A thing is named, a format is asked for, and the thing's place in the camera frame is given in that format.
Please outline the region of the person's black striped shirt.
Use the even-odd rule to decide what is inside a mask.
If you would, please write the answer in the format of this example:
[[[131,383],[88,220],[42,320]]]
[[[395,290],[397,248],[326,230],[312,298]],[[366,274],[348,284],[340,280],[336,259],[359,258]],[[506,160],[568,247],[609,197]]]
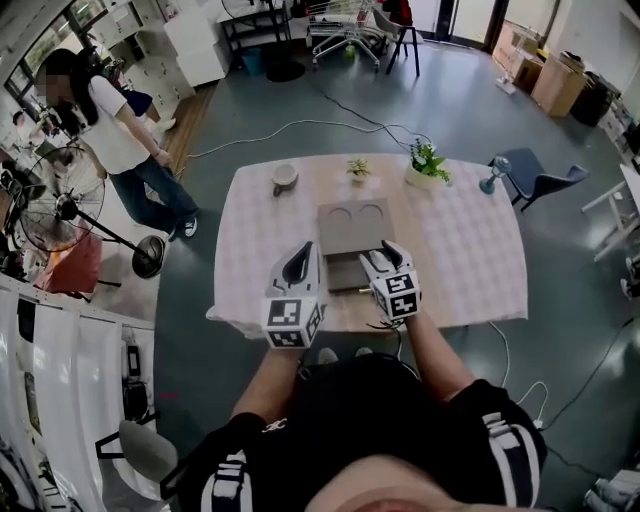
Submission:
[[[477,380],[431,396],[387,355],[317,367],[280,419],[234,416],[190,454],[181,512],[304,512],[341,470],[389,456],[465,503],[530,507],[547,456],[542,436],[507,392]]]

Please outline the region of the black-legged chair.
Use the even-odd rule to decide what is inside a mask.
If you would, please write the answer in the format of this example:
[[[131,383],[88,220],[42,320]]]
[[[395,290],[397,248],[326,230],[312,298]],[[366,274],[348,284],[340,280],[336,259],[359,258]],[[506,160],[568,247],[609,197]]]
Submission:
[[[420,62],[418,55],[418,34],[414,23],[412,26],[401,26],[399,24],[393,23],[389,19],[389,15],[385,13],[382,9],[382,0],[376,0],[377,4],[374,8],[374,21],[378,29],[380,29],[384,33],[384,37],[390,42],[395,43],[394,52],[391,56],[391,59],[387,65],[385,73],[387,75],[393,69],[393,66],[399,56],[400,49],[404,50],[405,56],[409,55],[408,47],[411,46],[413,48],[414,53],[414,64],[416,70],[416,76],[420,76]]]

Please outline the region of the small blue lantern lamp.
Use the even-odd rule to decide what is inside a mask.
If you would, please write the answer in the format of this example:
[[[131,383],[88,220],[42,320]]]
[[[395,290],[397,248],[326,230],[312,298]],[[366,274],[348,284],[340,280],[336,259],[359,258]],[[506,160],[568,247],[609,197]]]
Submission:
[[[496,182],[511,173],[510,161],[502,155],[496,156],[489,164],[490,175],[479,182],[480,190],[487,195],[492,195],[495,191]]]

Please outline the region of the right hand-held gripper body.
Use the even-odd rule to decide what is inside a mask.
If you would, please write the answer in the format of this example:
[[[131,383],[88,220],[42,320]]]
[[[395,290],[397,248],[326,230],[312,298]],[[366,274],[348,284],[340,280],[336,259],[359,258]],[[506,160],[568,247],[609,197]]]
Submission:
[[[370,283],[376,304],[390,321],[418,313],[421,290],[415,270],[381,277]]]

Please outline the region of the cream ceramic cup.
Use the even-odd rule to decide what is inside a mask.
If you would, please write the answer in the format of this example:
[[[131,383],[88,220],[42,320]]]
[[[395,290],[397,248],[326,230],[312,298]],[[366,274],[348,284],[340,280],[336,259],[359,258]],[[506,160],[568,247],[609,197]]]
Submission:
[[[279,165],[272,175],[272,195],[279,197],[283,192],[291,191],[298,181],[298,171],[290,163]]]

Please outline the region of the person's left forearm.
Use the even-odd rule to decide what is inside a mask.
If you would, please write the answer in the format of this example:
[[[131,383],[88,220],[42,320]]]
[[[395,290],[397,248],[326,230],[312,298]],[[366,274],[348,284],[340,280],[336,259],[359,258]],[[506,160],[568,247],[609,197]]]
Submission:
[[[283,418],[304,353],[304,349],[269,349],[231,417],[254,414],[267,424]]]

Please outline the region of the white partition panel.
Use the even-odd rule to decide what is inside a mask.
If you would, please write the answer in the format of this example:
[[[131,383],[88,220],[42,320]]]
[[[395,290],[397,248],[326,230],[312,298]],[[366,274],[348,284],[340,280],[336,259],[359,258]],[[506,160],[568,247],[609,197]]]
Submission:
[[[0,510],[166,512],[119,457],[123,385],[155,427],[154,325],[0,275]]]

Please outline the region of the dark blue chair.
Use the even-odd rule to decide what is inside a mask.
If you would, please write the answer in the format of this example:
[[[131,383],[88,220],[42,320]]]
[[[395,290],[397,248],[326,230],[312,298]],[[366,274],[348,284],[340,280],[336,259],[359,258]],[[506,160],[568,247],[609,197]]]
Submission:
[[[590,176],[579,165],[573,165],[564,177],[548,174],[530,148],[516,148],[499,153],[490,161],[490,165],[499,158],[506,159],[511,165],[507,178],[516,191],[511,205],[524,201],[521,212],[525,212],[538,199],[568,189]]]

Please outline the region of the white side table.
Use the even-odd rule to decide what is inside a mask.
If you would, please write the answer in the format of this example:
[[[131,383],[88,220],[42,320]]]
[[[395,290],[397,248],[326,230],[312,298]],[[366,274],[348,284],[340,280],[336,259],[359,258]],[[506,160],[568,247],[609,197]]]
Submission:
[[[612,251],[621,247],[630,235],[640,229],[640,173],[627,164],[621,164],[623,180],[581,208],[582,213],[607,204],[614,218],[613,230],[604,238],[601,248],[594,254],[593,261],[600,262]],[[619,206],[625,198],[631,200],[634,211],[624,213]]]

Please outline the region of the clothes rack with clothes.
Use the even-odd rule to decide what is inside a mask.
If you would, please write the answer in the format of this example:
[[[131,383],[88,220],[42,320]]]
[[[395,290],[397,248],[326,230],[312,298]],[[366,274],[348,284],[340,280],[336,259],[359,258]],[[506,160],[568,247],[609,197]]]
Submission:
[[[409,0],[382,0],[382,9],[389,19],[401,26],[412,26],[413,16]]]

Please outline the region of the metal shopping cart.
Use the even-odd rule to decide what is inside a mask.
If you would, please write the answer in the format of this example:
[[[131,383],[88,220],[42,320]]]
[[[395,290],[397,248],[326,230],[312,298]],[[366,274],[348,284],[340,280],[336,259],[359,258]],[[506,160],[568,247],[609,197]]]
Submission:
[[[380,60],[365,38],[375,3],[376,0],[308,0],[307,38],[311,42],[320,39],[312,47],[313,71],[323,57],[341,49],[359,48],[372,60],[374,72],[379,72]]]

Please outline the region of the small potted plant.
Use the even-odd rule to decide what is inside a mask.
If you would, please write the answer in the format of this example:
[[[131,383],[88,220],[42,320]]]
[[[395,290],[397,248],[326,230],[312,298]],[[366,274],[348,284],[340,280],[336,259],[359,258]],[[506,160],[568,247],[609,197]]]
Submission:
[[[371,176],[368,161],[361,158],[349,160],[347,162],[346,174],[352,183],[363,186]]]

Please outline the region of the grey drawer box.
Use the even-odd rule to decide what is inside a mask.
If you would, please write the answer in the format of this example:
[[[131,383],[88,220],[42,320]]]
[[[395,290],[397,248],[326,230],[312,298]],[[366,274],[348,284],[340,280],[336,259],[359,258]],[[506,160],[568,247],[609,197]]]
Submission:
[[[320,205],[317,210],[320,252],[327,266],[330,293],[366,288],[369,279],[359,255],[382,248],[382,240],[396,241],[385,198],[349,200]]]

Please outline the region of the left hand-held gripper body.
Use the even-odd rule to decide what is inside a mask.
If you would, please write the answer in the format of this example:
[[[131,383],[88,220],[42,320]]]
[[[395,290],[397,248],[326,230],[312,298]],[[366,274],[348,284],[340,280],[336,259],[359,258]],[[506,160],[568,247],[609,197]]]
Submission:
[[[302,291],[268,288],[261,305],[261,329],[270,347],[310,348],[324,321],[322,299],[317,287]]]

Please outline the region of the black waste bin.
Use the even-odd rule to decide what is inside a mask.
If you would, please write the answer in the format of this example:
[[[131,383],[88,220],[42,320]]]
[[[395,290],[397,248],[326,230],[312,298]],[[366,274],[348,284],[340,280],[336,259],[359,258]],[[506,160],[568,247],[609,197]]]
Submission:
[[[619,98],[620,91],[603,76],[592,71],[586,71],[586,83],[570,113],[580,123],[596,127],[611,107],[612,102]]]

